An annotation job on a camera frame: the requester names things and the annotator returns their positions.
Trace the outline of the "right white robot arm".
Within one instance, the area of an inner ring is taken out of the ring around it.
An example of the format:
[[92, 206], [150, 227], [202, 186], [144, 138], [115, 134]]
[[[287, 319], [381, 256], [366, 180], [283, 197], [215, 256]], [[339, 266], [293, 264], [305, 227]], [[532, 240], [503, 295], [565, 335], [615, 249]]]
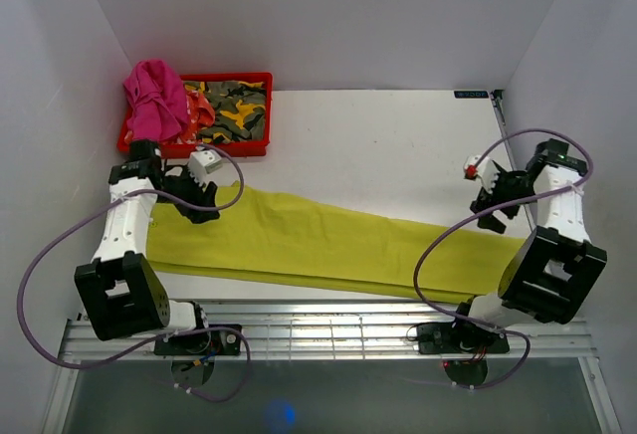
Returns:
[[494, 343], [498, 327], [533, 319], [565, 325], [575, 316], [607, 263], [605, 250], [590, 240], [583, 219], [581, 179], [585, 161], [568, 155], [568, 145], [549, 139], [537, 145], [523, 170], [506, 171], [490, 157], [472, 156], [465, 176], [482, 188], [470, 206], [478, 213], [498, 207], [518, 215], [509, 201], [539, 195], [535, 227], [503, 272], [496, 291], [459, 304], [449, 327], [462, 351]]

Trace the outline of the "yellow-green trousers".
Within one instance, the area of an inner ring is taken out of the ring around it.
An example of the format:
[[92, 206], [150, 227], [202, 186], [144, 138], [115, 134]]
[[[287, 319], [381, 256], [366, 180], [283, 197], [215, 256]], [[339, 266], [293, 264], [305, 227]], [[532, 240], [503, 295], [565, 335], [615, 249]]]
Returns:
[[152, 211], [146, 257], [157, 271], [458, 304], [497, 289], [523, 239], [356, 212], [236, 185], [217, 220], [193, 224], [171, 204]]

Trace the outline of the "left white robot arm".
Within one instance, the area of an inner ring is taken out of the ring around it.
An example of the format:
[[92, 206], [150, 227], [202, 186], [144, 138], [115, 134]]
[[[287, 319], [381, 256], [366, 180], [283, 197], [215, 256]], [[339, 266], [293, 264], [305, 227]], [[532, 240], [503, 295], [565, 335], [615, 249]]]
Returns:
[[100, 340], [144, 332], [173, 332], [189, 353], [204, 351], [211, 330], [201, 308], [169, 298], [146, 258], [146, 242], [155, 204], [174, 195], [192, 205], [215, 207], [217, 186], [204, 178], [217, 168], [221, 156], [195, 150], [181, 172], [168, 175], [157, 143], [135, 141], [128, 159], [109, 174], [111, 201], [102, 240], [90, 263], [75, 271], [75, 284]]

